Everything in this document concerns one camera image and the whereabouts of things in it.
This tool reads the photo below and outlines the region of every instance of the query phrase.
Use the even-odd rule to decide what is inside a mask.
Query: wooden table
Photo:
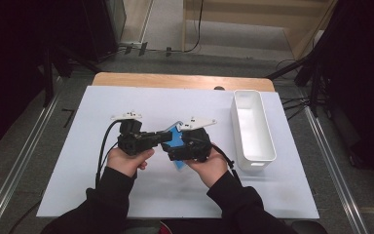
[[[93,79],[93,86],[206,90],[212,90],[215,87],[223,87],[225,90],[256,90],[261,92],[275,91],[272,81],[265,78],[107,72],[96,74]]]

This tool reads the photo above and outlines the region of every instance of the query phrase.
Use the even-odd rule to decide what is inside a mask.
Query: person
[[[120,148],[108,154],[107,165],[96,189],[87,189],[87,200],[78,208],[50,222],[41,233],[120,233],[126,227],[129,195],[137,169],[145,170],[154,154],[149,149],[129,156]],[[263,209],[253,187],[241,186],[214,149],[203,162],[185,163],[209,188],[209,196],[222,210],[221,218],[164,219],[160,233],[296,233]]]

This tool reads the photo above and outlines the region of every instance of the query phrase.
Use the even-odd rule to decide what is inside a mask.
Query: person's left hand
[[[137,169],[145,170],[147,167],[146,160],[153,154],[154,149],[148,149],[137,155],[130,156],[120,148],[113,148],[108,154],[107,167],[132,177]]]

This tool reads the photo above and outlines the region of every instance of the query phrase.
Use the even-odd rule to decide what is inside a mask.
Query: blue object
[[[182,133],[178,131],[177,127],[174,126],[169,131],[172,132],[172,141],[168,141],[166,144],[168,144],[170,147],[182,146],[184,144],[183,140],[181,139]],[[186,166],[183,161],[173,161],[173,163],[179,171]]]

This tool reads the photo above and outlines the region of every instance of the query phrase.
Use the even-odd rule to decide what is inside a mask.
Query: white board
[[[281,101],[277,93],[261,93],[277,159],[264,171],[249,175],[236,165],[244,186],[253,186],[267,212],[279,218],[318,218],[311,189]],[[230,108],[233,92],[128,87],[87,87],[59,155],[37,216],[60,216],[86,199],[94,187],[102,138],[110,117],[134,110],[142,114],[141,131],[157,132],[192,116],[216,119],[206,127],[211,141],[230,159],[236,148]],[[117,140],[119,125],[111,130],[105,150]],[[148,160],[130,195],[129,217],[221,217],[221,210],[206,196],[208,189],[190,168],[178,171],[161,149]]]

